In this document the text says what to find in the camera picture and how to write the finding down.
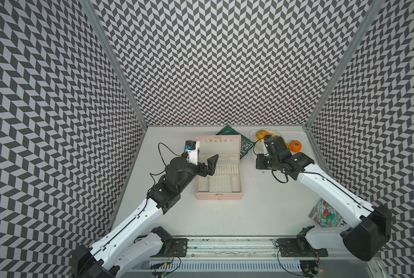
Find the pink jewelry box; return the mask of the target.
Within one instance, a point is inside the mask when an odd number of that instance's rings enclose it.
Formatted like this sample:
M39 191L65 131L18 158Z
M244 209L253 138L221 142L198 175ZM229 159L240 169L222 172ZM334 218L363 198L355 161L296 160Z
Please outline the pink jewelry box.
M218 155L214 175L198 177L198 200L240 200L242 198L240 174L240 135L198 136L198 160L207 163Z

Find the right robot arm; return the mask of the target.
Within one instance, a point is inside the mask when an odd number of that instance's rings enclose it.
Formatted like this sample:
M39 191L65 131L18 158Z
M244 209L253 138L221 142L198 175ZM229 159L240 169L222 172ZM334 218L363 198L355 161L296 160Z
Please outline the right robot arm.
M307 186L336 209L345 221L345 225L334 228L303 228L297 235L301 253L308 247L339 249L368 262L390 240L392 212L389 208L373 206L356 196L306 154L291 153L282 137L266 135L263 144L267 153L256 155L257 169L280 171L287 178Z

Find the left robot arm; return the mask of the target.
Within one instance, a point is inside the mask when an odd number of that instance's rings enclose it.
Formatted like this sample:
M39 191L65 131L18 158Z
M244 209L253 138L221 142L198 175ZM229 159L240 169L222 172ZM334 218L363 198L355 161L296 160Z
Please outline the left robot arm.
M147 258L161 251L167 253L172 236L163 227L154 228L139 242L136 239L180 200L180 194L196 176L214 175L218 159L214 155L206 163L197 164L190 163L185 156L172 159L129 217L92 245L80 245L73 252L71 276L120 278Z

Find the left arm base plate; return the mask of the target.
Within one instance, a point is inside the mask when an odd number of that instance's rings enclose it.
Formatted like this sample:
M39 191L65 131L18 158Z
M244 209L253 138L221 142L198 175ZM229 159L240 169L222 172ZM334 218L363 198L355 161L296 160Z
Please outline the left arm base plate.
M188 248L187 238L173 238L166 240L156 257L186 257Z

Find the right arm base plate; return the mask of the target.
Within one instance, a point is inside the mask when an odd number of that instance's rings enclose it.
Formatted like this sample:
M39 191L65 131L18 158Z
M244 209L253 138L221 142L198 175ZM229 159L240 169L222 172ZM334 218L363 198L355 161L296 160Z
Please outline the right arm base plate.
M328 257L326 249L314 249L305 239L279 238L276 240L282 257Z

